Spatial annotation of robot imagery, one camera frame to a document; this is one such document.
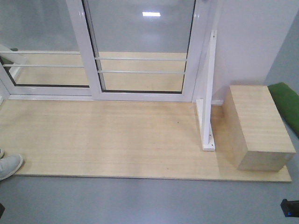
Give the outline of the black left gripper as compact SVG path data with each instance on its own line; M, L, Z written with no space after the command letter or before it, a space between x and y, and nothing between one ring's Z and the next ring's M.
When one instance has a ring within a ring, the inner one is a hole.
M0 203L0 217L2 217L4 211L5 211L5 207Z

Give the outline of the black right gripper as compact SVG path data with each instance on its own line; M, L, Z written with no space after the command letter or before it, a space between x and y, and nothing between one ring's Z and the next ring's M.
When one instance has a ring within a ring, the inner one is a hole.
M299 217L299 201L283 199L280 206L285 217Z

